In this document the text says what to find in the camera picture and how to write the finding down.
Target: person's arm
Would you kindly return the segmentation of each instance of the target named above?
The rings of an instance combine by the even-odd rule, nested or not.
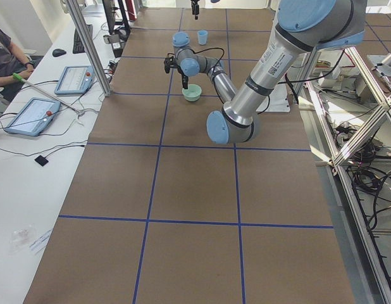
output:
[[[21,71],[18,74],[22,78],[28,79],[31,76],[33,70],[34,69],[32,69],[32,70],[27,69],[27,70]],[[14,79],[13,76],[0,77],[0,87],[4,87],[8,84],[14,84],[15,82],[18,82],[18,80]]]
[[[18,59],[19,62],[21,62],[23,65],[28,63],[30,60],[27,56],[25,56],[24,52],[20,47],[18,47],[13,41],[10,42],[10,45],[8,46],[8,50],[15,56],[15,58]],[[34,66],[31,64],[28,64],[26,66],[27,70],[34,70]]]

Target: person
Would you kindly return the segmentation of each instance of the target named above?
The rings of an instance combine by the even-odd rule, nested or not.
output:
[[[13,78],[13,73],[28,79],[38,63],[39,60],[30,60],[23,50],[0,29],[0,87],[4,87],[0,94],[5,100],[12,101],[23,86]]]

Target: green object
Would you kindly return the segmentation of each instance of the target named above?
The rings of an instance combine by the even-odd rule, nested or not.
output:
[[[13,73],[13,78],[19,82],[23,82],[23,77],[19,76],[17,73]]]
[[[182,89],[185,100],[187,101],[197,101],[200,98],[202,89],[197,84],[189,84],[189,88]]]

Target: blue cup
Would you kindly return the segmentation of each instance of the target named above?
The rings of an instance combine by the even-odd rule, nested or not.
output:
[[[200,45],[205,45],[207,44],[207,39],[208,39],[208,32],[206,30],[199,30],[197,32],[197,36],[198,36],[198,43]]]

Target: blue joint cover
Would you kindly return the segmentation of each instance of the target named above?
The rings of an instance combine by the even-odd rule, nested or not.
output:
[[[360,44],[364,39],[364,31],[354,34],[348,37],[344,37],[338,40],[318,44],[316,46],[317,50],[320,49],[344,49],[344,48],[349,48],[351,46],[356,46]]]
[[[287,32],[309,30],[329,15],[336,0],[282,0],[278,24]]]
[[[207,118],[207,133],[216,144],[227,144],[229,141],[229,128],[220,111],[211,112]]]
[[[173,46],[180,48],[190,43],[189,35],[186,32],[177,32],[173,35]]]
[[[188,77],[196,76],[200,72],[200,64],[193,58],[186,58],[180,63],[184,74]]]

